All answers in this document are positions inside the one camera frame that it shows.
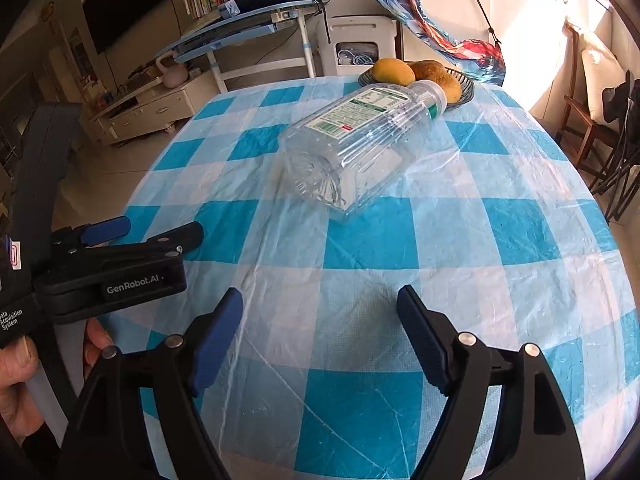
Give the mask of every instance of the plastic water bottle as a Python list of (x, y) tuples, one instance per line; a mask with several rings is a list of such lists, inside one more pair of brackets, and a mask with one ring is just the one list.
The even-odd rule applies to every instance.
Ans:
[(331, 103), (279, 137), (290, 181), (343, 218), (380, 196), (424, 150), (447, 106), (436, 83), (377, 83)]

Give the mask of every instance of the sunlight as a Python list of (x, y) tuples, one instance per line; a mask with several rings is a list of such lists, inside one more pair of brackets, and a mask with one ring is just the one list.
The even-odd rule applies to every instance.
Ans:
[(527, 0), (502, 35), (507, 65), (504, 89), (530, 110), (558, 73), (558, 28), (563, 26), (555, 0)]

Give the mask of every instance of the plastic table cover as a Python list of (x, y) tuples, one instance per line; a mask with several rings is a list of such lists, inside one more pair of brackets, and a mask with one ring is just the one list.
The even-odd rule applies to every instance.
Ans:
[[(116, 344), (152, 348), (234, 286), (244, 317), (196, 400), (232, 478), (408, 478), (445, 402), (396, 315), (409, 283), (489, 346), (542, 347), (594, 478), (640, 389), (634, 298), (598, 205), (517, 102), (476, 84), (401, 180), (335, 222), (286, 186), (277, 135), (357, 87), (349, 76), (230, 92), (180, 131), (130, 200), (121, 241), (193, 220), (205, 240), (187, 256), (186, 292), (106, 319)], [(499, 397), (493, 387), (467, 477), (481, 472)], [(152, 392), (142, 398), (159, 470), (174, 478)]]

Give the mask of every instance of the wooden chair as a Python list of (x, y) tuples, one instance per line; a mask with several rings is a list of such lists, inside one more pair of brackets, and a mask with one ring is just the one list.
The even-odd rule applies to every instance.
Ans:
[[(587, 158), (587, 155), (589, 155), (591, 147), (593, 146), (593, 141), (595, 139), (598, 139), (601, 142), (604, 142), (610, 148), (615, 148), (618, 143), (620, 134), (612, 130), (611, 128), (608, 128), (607, 126), (603, 126), (602, 124), (595, 123), (593, 120), (591, 120), (589, 109), (584, 104), (581, 104), (574, 99), (575, 79), (578, 72), (578, 61), (580, 59), (580, 35), (571, 23), (567, 22), (565, 26), (569, 31), (572, 40), (572, 68), (571, 81), (569, 84), (569, 95), (564, 96), (564, 100), (566, 101), (566, 104), (564, 106), (564, 119), (562, 120), (560, 129), (556, 133), (556, 143), (560, 145), (560, 142), (562, 141), (562, 135), (565, 132), (580, 137), (582, 139), (580, 148), (575, 151), (575, 149), (570, 146), (570, 152), (572, 153), (568, 154), (568, 158), (577, 170), (583, 170), (587, 173), (591, 173), (592, 175), (597, 175), (600, 173), (599, 170), (593, 169), (584, 161)], [(584, 133), (576, 130), (575, 128), (572, 128), (571, 126), (567, 126), (569, 115), (571, 114), (572, 110), (574, 110), (578, 114), (578, 117), (580, 117), (586, 125), (586, 131)], [(600, 163), (600, 165), (603, 166), (604, 161), (596, 150), (593, 150), (593, 155)]]

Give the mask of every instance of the blue gripper pad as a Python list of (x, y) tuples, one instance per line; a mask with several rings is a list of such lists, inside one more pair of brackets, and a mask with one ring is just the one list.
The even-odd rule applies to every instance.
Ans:
[(129, 233), (131, 221), (126, 216), (117, 216), (97, 224), (90, 225), (80, 235), (80, 242), (86, 246), (94, 247), (114, 238), (119, 238)]
[(458, 332), (444, 314), (427, 310), (411, 285), (398, 292), (397, 309), (425, 377), (443, 395), (450, 395), (458, 380), (452, 348)]
[(190, 386), (199, 397), (216, 380), (222, 361), (242, 320), (242, 294), (230, 288), (211, 314), (198, 316), (184, 338), (196, 344)]

